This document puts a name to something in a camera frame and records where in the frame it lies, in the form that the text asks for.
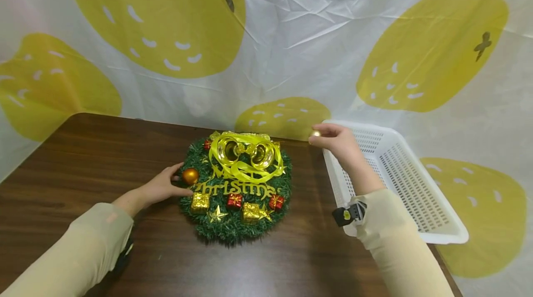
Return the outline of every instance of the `christmas wreath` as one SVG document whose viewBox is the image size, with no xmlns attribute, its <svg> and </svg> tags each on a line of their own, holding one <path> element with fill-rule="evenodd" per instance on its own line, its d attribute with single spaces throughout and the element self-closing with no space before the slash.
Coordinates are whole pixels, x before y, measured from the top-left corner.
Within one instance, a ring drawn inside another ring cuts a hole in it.
<svg viewBox="0 0 533 297">
<path fill-rule="evenodd" d="M 261 237 L 287 213 L 291 168 L 268 135 L 215 132 L 190 145 L 180 183 L 194 194 L 181 209 L 207 241 Z"/>
</svg>

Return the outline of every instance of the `red gift box ornament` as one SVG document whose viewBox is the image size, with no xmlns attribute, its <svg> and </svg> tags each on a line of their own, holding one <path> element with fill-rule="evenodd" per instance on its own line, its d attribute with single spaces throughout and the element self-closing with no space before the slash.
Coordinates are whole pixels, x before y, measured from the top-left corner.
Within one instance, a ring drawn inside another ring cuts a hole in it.
<svg viewBox="0 0 533 297">
<path fill-rule="evenodd" d="M 204 141 L 204 150 L 209 150 L 211 149 L 211 142 L 210 140 L 205 140 Z"/>
<path fill-rule="evenodd" d="M 272 198 L 270 198 L 268 206 L 270 207 L 270 209 L 279 212 L 281 210 L 281 207 L 283 207 L 284 202 L 285 199 L 283 198 L 283 196 L 274 194 L 272 195 Z"/>
<path fill-rule="evenodd" d="M 228 196 L 228 207 L 241 209 L 242 206 L 242 194 L 230 194 Z"/>
</svg>

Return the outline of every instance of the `left hand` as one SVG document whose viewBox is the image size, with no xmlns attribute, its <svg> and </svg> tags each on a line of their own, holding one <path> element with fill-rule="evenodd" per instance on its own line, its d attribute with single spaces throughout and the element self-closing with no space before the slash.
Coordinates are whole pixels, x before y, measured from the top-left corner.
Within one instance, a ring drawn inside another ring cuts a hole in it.
<svg viewBox="0 0 533 297">
<path fill-rule="evenodd" d="M 171 196 L 192 196 L 192 191 L 171 184 L 171 180 L 177 181 L 179 177 L 174 175 L 183 163 L 166 167 L 151 181 L 138 188 L 144 197 L 146 206 L 168 199 Z"/>
</svg>

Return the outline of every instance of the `finger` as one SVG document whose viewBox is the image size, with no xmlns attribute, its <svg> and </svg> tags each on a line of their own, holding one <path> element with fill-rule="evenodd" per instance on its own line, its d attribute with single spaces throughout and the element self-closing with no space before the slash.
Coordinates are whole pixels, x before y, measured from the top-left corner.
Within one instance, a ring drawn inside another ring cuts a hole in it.
<svg viewBox="0 0 533 297">
<path fill-rule="evenodd" d="M 322 149 L 329 149 L 331 145 L 331 140 L 332 138 L 327 138 L 323 136 L 310 136 L 309 144 Z"/>
<path fill-rule="evenodd" d="M 192 196 L 192 191 L 188 188 L 175 187 L 174 196 Z"/>
<path fill-rule="evenodd" d="M 165 174 L 173 175 L 173 174 L 175 174 L 176 171 L 178 171 L 179 168 L 182 167 L 182 166 L 183 166 L 183 162 L 178 163 L 178 164 L 176 164 L 176 165 L 172 165 L 171 167 L 167 167 L 167 168 L 165 168 L 165 170 L 163 170 L 163 172 L 164 172 Z"/>
<path fill-rule="evenodd" d="M 344 130 L 343 126 L 336 125 L 333 123 L 319 123 L 319 124 L 313 125 L 312 128 L 322 133 L 322 136 L 327 136 L 327 137 L 335 137 Z"/>
</svg>

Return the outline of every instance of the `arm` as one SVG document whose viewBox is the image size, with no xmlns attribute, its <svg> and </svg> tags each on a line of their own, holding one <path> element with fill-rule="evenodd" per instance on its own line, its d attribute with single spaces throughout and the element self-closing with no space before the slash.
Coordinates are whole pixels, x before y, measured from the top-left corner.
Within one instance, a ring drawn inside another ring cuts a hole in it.
<svg viewBox="0 0 533 297">
<path fill-rule="evenodd" d="M 328 149 L 350 175 L 355 196 L 367 205 L 357 237 L 375 259 L 391 296 L 452 297 L 453 293 L 430 249 L 400 198 L 386 189 L 365 161 L 348 128 L 333 124 L 313 127 L 322 136 L 309 143 Z"/>
<path fill-rule="evenodd" d="M 74 222 L 48 251 L 35 261 L 1 297 L 83 296 L 115 268 L 143 208 L 169 198 L 190 196 L 171 178 L 181 164 L 167 167 L 147 184 L 120 196 L 112 204 L 98 203 Z"/>
</svg>

